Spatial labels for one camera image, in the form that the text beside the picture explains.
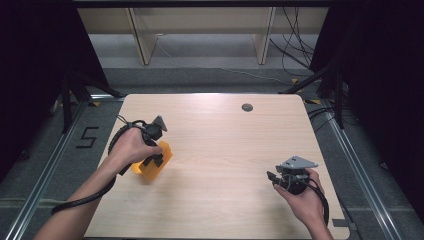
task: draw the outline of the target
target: light wood table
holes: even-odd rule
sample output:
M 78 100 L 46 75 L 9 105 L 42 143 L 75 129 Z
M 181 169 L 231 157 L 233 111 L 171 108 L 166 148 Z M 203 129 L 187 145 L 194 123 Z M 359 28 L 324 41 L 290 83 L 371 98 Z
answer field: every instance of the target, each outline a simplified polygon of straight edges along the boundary
M 118 177 L 86 237 L 308 239 L 266 175 L 293 155 L 319 164 L 329 229 L 336 239 L 349 236 L 332 224 L 344 216 L 299 96 L 129 95 L 119 114 L 148 123 L 162 115 L 168 132 L 161 140 L 174 156 L 151 183 L 131 170 Z M 109 141 L 122 126 L 117 120 Z

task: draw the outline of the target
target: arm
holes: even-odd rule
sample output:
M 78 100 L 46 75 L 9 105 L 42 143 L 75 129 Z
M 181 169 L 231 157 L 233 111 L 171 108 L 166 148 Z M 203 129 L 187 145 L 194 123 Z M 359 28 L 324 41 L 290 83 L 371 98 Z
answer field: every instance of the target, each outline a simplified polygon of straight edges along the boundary
M 324 193 L 318 173 L 312 169 L 306 170 L 310 174 L 309 177 L 315 180 L 322 193 Z M 299 195 L 293 195 L 279 185 L 274 185 L 274 189 L 286 199 L 296 218 L 305 224 L 312 239 L 333 239 L 330 231 L 325 225 L 321 200 L 312 189 L 306 188 L 305 191 Z
M 126 165 L 161 152 L 160 147 L 150 147 L 144 143 L 138 128 L 129 129 L 119 138 L 99 168 L 67 201 L 78 200 L 100 191 Z M 34 239 L 82 239 L 99 202 L 100 199 L 97 199 L 56 213 L 43 225 Z

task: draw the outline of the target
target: gray carpet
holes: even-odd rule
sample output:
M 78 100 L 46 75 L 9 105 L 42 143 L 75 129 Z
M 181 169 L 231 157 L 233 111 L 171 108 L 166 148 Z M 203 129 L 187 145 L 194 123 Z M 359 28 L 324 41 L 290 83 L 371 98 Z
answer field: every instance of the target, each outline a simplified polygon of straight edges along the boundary
M 222 69 L 105 69 L 105 74 L 112 88 L 122 93 L 274 93 L 291 87 L 291 79 L 295 77 L 284 70 L 243 70 L 249 74 L 267 78 L 278 78 L 280 81 L 252 77 L 250 75 L 228 72 Z M 308 74 L 297 70 L 298 74 Z M 319 83 L 314 83 L 298 94 L 304 99 L 316 99 L 315 91 Z M 89 88 L 93 94 L 102 93 Z M 42 200 L 32 217 L 23 239 L 31 239 L 49 216 L 54 201 L 65 200 L 97 167 L 103 149 L 106 146 L 110 131 L 119 112 L 122 102 L 102 101 L 98 107 L 87 107 L 76 124 L 65 153 L 60 159 Z M 306 104 L 307 111 L 322 107 Z M 10 224 L 16 218 L 25 198 L 31 192 L 38 176 L 41 174 L 51 152 L 58 142 L 63 126 L 63 117 L 59 108 L 48 119 L 30 146 L 31 158 L 18 162 L 7 178 L 0 185 L 0 237 L 5 236 Z M 378 166 L 381 161 L 378 153 L 363 132 L 360 123 L 349 110 L 344 111 L 345 131 L 350 138 L 362 164 L 372 179 L 375 188 L 390 210 L 396 226 L 405 239 L 422 239 L 424 228 L 415 212 L 403 196 L 390 172 Z M 384 239 L 385 236 L 367 199 L 340 147 L 330 125 L 326 122 L 325 113 L 318 115 L 312 126 L 326 161 L 334 187 L 349 213 L 358 226 L 363 239 Z M 96 140 L 92 148 L 89 141 L 81 139 L 87 127 L 87 136 Z M 352 231 L 349 239 L 360 239 L 358 231 Z

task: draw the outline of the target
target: yellow block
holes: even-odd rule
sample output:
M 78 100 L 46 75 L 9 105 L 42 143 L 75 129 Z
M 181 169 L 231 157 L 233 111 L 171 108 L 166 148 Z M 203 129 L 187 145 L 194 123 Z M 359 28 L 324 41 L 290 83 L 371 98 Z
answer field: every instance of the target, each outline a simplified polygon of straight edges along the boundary
M 157 167 L 154 160 L 150 161 L 150 163 L 147 166 L 144 166 L 143 161 L 139 163 L 134 163 L 131 165 L 131 170 L 137 174 L 142 174 L 144 178 L 147 180 L 153 181 L 156 176 L 159 174 L 160 171 L 162 171 L 163 167 L 169 162 L 171 157 L 173 156 L 171 152 L 171 148 L 169 147 L 169 144 L 165 141 L 160 141 L 158 144 L 159 147 L 163 149 L 162 155 L 163 155 L 163 162 L 162 164 Z

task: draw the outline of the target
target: orange plastic object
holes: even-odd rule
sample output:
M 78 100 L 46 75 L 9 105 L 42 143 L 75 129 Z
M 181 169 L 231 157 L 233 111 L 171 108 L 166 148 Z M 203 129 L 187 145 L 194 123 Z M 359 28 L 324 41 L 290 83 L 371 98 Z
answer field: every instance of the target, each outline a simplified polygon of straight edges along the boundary
M 158 146 L 163 149 L 163 163 L 159 167 L 156 166 L 154 161 L 151 161 L 147 166 L 144 166 L 144 164 L 142 164 L 143 161 L 141 161 L 139 163 L 132 164 L 131 170 L 135 173 L 142 174 L 144 178 L 153 181 L 173 156 L 171 148 L 169 147 L 169 144 L 167 142 L 160 141 Z

